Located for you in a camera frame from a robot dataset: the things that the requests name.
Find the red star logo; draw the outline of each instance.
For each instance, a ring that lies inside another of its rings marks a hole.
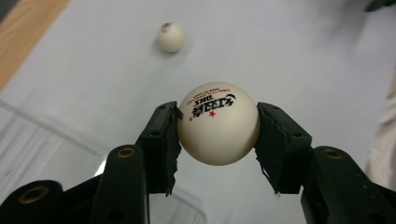
[[[209,112],[209,116],[210,117],[214,118],[215,115],[216,115],[215,111],[212,110],[212,111]]]

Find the white ping pong ball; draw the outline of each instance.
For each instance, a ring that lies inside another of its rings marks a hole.
[[[181,145],[196,160],[227,165],[245,157],[260,132],[257,106],[240,88],[210,82],[191,91],[180,104]]]
[[[178,52],[186,43],[187,35],[183,27],[174,22],[165,23],[158,34],[160,47],[167,52]]]

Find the screw hole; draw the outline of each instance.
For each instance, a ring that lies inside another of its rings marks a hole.
[[[154,136],[157,136],[157,135],[160,135],[160,132],[156,131],[156,132],[152,132],[151,133],[151,137],[154,137]]]
[[[343,155],[341,155],[339,152],[337,152],[333,149],[328,148],[328,149],[325,149],[323,152],[326,154],[326,156],[328,156],[332,159],[339,160],[339,159],[343,158]]]
[[[35,203],[44,198],[50,189],[47,186],[37,186],[26,190],[19,198],[19,202],[23,204]]]
[[[376,224],[386,224],[387,221],[385,220],[384,217],[382,217],[381,215],[379,215],[378,213],[370,213],[367,216],[371,221],[373,221]]]
[[[127,147],[127,148],[122,148],[117,152],[117,156],[120,158],[128,158],[131,157],[135,154],[134,148]]]
[[[111,223],[117,223],[124,219],[124,214],[119,210],[114,210],[107,216],[107,220]]]

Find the wooden surface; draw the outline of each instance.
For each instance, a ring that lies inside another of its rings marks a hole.
[[[0,90],[12,78],[68,0],[21,0],[0,23]]]

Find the white table surface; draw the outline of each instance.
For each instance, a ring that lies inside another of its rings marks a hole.
[[[157,105],[225,81],[283,108],[313,147],[339,147],[364,168],[396,58],[396,8],[365,13],[366,4],[72,0],[1,100],[100,160],[133,144]],[[167,21],[189,36],[177,54],[155,44]],[[275,196],[255,157],[212,167],[182,151],[175,194],[188,192],[211,224],[304,223],[300,196]]]

